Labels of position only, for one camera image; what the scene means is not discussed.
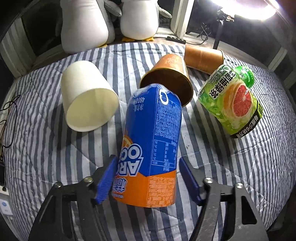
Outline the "striped blue white quilt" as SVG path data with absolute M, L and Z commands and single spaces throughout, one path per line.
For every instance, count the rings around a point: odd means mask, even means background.
M 12 225 L 27 240 L 34 219 L 54 183 L 72 184 L 91 175 L 103 160 L 120 152 L 126 104 L 141 77 L 169 53 L 184 47 L 125 43 L 81 52 L 22 77 L 18 100 L 11 106 L 3 136 L 6 184 Z M 118 94 L 115 116 L 93 132 L 71 130 L 64 117 L 60 80 L 75 61 L 94 63 Z M 194 96 L 182 109 L 178 155 L 218 183 L 244 184 L 266 227 L 272 225 L 295 184 L 295 112 L 273 72 L 251 67 L 251 92 L 263 107 L 255 129 L 233 139 Z M 109 197 L 103 220 L 112 240 L 188 240 L 200 208 L 191 200 L 181 176 L 176 202 L 165 208 L 128 206 Z

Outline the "brown paper cup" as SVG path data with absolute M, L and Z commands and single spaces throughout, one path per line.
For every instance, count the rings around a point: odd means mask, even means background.
M 193 87 L 185 61 L 176 54 L 166 54 L 145 73 L 140 81 L 140 88 L 157 83 L 176 94 L 182 106 L 186 106 L 193 97 Z
M 221 50 L 186 44 L 184 61 L 190 68 L 211 75 L 224 63 Z

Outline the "white power strip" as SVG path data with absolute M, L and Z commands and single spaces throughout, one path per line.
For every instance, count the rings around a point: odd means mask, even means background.
M 1 186 L 0 192 L 1 213 L 5 216 L 13 216 L 13 212 L 10 205 L 10 195 L 8 190 L 6 190 L 4 186 Z

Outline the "green grapefruit drink bottle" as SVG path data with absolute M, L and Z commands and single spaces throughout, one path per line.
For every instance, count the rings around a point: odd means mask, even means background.
M 263 116 L 263 107 L 251 93 L 253 72 L 245 66 L 223 64 L 204 83 L 198 100 L 232 138 L 250 133 Z

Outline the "large penguin plush toy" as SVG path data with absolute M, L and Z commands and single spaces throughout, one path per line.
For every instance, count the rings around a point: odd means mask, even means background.
M 60 1 L 61 44 L 64 52 L 75 54 L 110 44 L 115 39 L 113 21 L 122 13 L 112 1 Z

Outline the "white paper cup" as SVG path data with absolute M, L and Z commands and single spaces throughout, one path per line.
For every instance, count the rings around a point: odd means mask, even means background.
M 118 94 L 90 61 L 76 61 L 66 68 L 61 93 L 66 123 L 76 132 L 103 126 L 119 108 Z

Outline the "blue orange drink bottle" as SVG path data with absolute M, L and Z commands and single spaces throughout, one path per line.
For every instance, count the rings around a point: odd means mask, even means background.
M 139 207 L 175 203 L 182 107 L 161 84 L 138 89 L 130 98 L 112 196 Z

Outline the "small penguin plush toy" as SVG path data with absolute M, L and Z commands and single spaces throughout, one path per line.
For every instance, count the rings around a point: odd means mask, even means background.
M 153 41 L 159 28 L 159 15 L 172 18 L 157 1 L 122 1 L 121 11 L 120 30 L 123 42 Z

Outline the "black power strip on sill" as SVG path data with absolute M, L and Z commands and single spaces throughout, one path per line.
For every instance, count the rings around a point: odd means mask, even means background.
M 180 43 L 180 44 L 186 44 L 186 40 L 182 40 L 182 39 L 171 37 L 171 36 L 167 36 L 166 40 L 176 42 L 176 43 Z

